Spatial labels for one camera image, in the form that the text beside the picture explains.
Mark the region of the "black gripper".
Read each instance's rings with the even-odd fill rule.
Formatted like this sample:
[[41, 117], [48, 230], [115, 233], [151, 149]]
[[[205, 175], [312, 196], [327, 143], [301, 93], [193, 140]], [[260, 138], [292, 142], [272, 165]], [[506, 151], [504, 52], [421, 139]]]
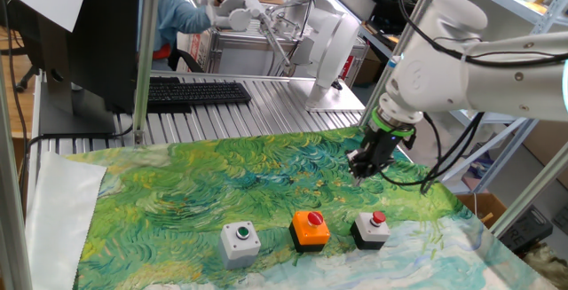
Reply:
[[360, 186], [370, 177], [380, 175], [391, 164], [391, 156], [403, 137], [388, 131], [366, 128], [361, 148], [346, 152], [353, 185]]

